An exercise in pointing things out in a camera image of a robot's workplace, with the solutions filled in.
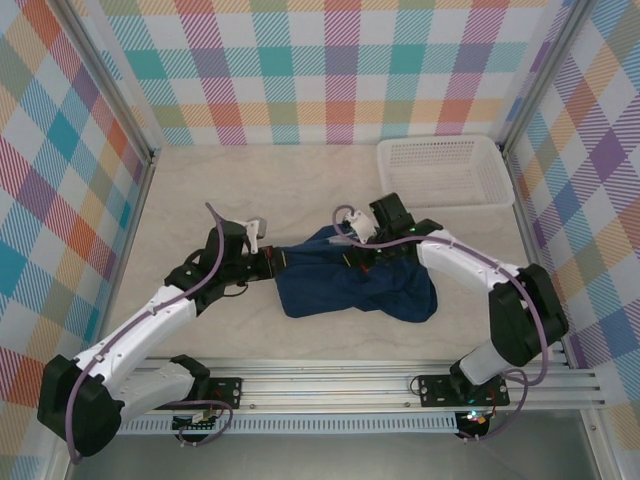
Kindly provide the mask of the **dark blue t-shirt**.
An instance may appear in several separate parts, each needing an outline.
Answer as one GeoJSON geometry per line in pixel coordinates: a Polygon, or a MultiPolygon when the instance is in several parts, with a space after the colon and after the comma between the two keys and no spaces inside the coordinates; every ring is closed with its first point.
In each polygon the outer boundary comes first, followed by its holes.
{"type": "Polygon", "coordinates": [[[381,311],[409,323],[427,321],[438,308],[427,269],[409,260],[377,264],[367,272],[349,267],[343,244],[331,225],[305,242],[282,247],[287,268],[275,283],[285,314],[301,318],[355,308],[381,311]]]}

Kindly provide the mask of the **white perforated plastic basket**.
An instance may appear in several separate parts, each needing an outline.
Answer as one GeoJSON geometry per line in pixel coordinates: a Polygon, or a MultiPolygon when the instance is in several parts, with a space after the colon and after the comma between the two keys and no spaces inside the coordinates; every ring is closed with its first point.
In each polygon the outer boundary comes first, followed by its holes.
{"type": "Polygon", "coordinates": [[[380,183],[413,213],[510,208],[515,193],[496,144],[483,135],[389,139],[376,148],[380,183]]]}

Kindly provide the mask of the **grey metal sheet panel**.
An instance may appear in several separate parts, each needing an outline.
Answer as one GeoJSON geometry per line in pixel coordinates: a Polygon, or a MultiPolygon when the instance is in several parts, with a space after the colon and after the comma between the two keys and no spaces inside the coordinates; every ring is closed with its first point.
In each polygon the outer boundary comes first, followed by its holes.
{"type": "Polygon", "coordinates": [[[600,480],[587,452],[444,435],[229,435],[202,448],[116,438],[66,480],[600,480]]]}

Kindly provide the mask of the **black controller box with lights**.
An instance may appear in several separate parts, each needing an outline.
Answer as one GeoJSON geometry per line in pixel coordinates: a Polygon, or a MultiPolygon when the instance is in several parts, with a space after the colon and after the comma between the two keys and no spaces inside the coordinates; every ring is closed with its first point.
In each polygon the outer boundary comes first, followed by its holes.
{"type": "Polygon", "coordinates": [[[493,415],[490,412],[460,412],[456,414],[456,435],[462,439],[483,437],[489,432],[490,421],[493,415]]]}

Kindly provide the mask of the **aluminium side frame bar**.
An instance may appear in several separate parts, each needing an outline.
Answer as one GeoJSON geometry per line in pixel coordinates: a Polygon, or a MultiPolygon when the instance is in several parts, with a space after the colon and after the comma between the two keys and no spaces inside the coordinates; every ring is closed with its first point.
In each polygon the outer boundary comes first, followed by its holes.
{"type": "MultiPolygon", "coordinates": [[[[524,267],[527,267],[531,264],[537,264],[539,266],[543,266],[541,253],[539,251],[537,241],[534,235],[533,227],[529,224],[529,220],[527,217],[527,212],[525,209],[525,203],[523,197],[521,195],[520,188],[518,186],[516,174],[509,163],[509,160],[504,157],[503,158],[506,171],[510,178],[513,192],[514,192],[514,203],[513,203],[513,213],[516,221],[516,225],[518,228],[518,232],[520,235],[521,244],[523,247],[524,255],[526,256],[526,260],[523,263],[524,267]]],[[[557,359],[553,360],[553,364],[560,364],[566,368],[573,368],[571,360],[571,352],[567,349],[565,345],[565,338],[562,338],[558,342],[556,342],[552,347],[551,351],[554,355],[557,356],[557,359]]]]}
{"type": "Polygon", "coordinates": [[[116,306],[117,297],[118,297],[121,284],[124,278],[124,274],[126,271],[126,267],[131,255],[131,250],[134,244],[135,236],[139,228],[140,220],[145,208],[145,204],[149,195],[149,191],[151,189],[153,178],[157,169],[157,165],[161,158],[162,152],[163,152],[162,148],[157,148],[153,150],[151,152],[150,158],[148,159],[145,167],[143,168],[143,171],[142,171],[143,175],[141,177],[141,184],[140,184],[138,196],[128,221],[126,236],[124,237],[123,249],[115,265],[114,276],[109,289],[109,295],[107,297],[105,308],[101,317],[101,322],[97,326],[93,335],[93,340],[95,340],[97,343],[100,343],[102,339],[109,334],[108,332],[109,322],[116,306]]]}

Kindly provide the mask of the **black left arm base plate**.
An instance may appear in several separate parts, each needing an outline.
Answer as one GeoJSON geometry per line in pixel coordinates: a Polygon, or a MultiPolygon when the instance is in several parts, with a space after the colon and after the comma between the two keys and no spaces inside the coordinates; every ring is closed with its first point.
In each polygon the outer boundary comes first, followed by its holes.
{"type": "Polygon", "coordinates": [[[184,401],[216,400],[236,409],[240,405],[243,379],[240,377],[210,377],[197,380],[184,401]]]}

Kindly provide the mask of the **aluminium mounting rail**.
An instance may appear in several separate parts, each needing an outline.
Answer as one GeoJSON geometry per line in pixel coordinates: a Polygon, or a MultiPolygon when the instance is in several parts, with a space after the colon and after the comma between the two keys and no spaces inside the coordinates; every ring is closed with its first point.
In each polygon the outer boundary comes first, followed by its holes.
{"type": "MultiPolygon", "coordinates": [[[[378,413],[420,409],[416,376],[446,374],[448,362],[431,360],[261,360],[203,358],[215,377],[242,381],[239,412],[246,414],[378,413]]],[[[527,410],[599,409],[605,397],[591,370],[552,362],[544,381],[507,384],[510,403],[527,410]]]]}

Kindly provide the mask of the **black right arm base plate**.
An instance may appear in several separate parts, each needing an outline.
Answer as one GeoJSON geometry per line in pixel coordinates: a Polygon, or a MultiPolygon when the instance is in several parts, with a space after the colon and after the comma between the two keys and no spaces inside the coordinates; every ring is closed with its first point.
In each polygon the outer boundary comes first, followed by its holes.
{"type": "Polygon", "coordinates": [[[510,404],[506,382],[500,376],[482,385],[451,375],[421,375],[417,380],[420,403],[424,408],[503,407],[510,404]]]}

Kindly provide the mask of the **aluminium frame post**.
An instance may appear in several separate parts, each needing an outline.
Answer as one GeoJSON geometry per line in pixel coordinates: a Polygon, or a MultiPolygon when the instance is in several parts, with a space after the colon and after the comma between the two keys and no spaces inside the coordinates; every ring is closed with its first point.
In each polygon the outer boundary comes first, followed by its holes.
{"type": "Polygon", "coordinates": [[[127,138],[147,165],[154,162],[155,148],[146,140],[129,109],[124,96],[111,75],[99,49],[94,45],[71,0],[46,0],[65,33],[77,49],[98,90],[105,96],[127,138]]]}
{"type": "Polygon", "coordinates": [[[598,0],[548,0],[525,50],[522,71],[507,97],[505,119],[496,134],[496,145],[504,159],[509,158],[524,135],[597,3],[598,0]]]}

